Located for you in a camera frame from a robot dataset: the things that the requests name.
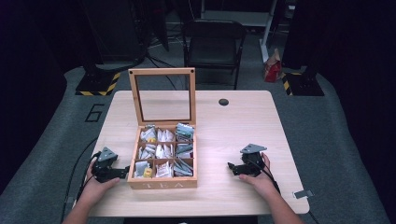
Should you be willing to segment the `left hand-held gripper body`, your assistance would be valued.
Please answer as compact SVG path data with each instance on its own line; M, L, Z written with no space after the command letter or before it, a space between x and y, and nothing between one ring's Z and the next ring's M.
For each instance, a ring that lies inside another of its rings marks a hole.
M120 170L112 168L113 162L117 159L118 155L108 147L104 147L102 151L99 151L92 167L92 174L97 181L104 183L120 176Z

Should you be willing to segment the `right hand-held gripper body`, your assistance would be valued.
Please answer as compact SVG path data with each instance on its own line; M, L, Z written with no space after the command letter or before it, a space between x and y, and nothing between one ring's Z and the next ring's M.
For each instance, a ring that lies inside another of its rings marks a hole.
M266 147L248 144L240 150L242 153L242 171L241 174L257 176L264 168L265 162L262 160L261 152L266 150Z

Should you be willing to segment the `wooden tea box with lid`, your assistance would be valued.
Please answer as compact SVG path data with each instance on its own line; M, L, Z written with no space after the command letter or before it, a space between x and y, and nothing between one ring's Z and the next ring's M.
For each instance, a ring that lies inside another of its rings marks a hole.
M197 186L195 70L182 68L137 68L129 71L138 129L127 182L132 189L192 189ZM175 128L178 123L194 128L193 176L134 178L134 158L140 132L154 125Z

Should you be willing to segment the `person's left hand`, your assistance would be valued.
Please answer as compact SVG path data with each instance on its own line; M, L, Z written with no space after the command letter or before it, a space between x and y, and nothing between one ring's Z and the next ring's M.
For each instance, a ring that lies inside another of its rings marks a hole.
M104 183L97 181L92 174L92 166L93 162L89 165L84 189L77 201L78 206L88 209L96 205L109 189L115 187L120 182L118 177L110 179Z

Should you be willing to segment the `person's right hand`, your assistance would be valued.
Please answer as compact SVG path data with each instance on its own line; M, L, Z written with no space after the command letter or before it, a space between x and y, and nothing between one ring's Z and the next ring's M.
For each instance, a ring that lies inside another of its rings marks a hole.
M281 195L274 185L274 179L270 170L270 161L264 153L262 153L262 160L264 162L264 168L259 175L240 175L239 179L249 183L269 203L280 199Z

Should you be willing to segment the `assorted tea bag packets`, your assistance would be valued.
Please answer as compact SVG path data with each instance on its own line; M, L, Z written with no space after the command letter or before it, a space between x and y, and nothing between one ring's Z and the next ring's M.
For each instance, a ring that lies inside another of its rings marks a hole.
M175 128L154 125L140 132L134 158L134 178L192 177L194 128L178 123Z

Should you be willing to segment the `grey metal table clip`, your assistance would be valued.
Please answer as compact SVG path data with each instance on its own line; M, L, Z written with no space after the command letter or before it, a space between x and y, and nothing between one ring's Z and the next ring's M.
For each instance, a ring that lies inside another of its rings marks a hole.
M293 195L296 199L309 198L314 196L314 192L310 189L307 189L307 190L295 191Z

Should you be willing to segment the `black yellow-striped stand base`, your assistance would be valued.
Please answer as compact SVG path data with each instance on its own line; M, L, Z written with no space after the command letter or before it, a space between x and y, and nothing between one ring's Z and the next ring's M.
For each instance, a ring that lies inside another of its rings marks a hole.
M110 95L120 78L120 72L105 71L102 75L90 76L85 74L76 87L75 94L83 96Z
M283 73L281 76L286 94L289 96L323 96L318 81L307 79L302 73Z

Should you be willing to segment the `red paper bag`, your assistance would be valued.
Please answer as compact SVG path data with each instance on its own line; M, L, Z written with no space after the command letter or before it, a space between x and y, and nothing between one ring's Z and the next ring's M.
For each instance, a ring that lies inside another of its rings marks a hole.
M278 49L265 62L264 80L266 82L275 82L278 80L278 75L281 71L281 59Z

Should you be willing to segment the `black folding chair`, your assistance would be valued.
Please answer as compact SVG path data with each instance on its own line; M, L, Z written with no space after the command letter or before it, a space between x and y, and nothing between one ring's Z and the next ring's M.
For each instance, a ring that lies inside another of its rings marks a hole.
M237 88L246 28L237 21L188 21L181 28L184 66L230 70Z

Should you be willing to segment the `black cabinet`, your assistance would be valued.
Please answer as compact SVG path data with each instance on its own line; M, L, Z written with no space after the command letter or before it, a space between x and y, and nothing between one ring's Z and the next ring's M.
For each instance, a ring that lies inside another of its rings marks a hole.
M137 63L147 46L142 0L82 0L103 63Z

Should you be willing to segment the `white desk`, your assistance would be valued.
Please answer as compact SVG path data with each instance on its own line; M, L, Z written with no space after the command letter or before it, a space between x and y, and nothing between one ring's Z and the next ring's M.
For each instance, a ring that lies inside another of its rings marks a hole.
M205 8L205 0L201 4L201 18L209 20L228 20L238 21L244 26L262 27L264 32L262 38L259 40L262 61L265 63L269 59L268 48L266 46L270 28L273 18L275 16L275 9L277 0L270 0L271 8L269 12L245 12L245 11L220 11L209 10Z

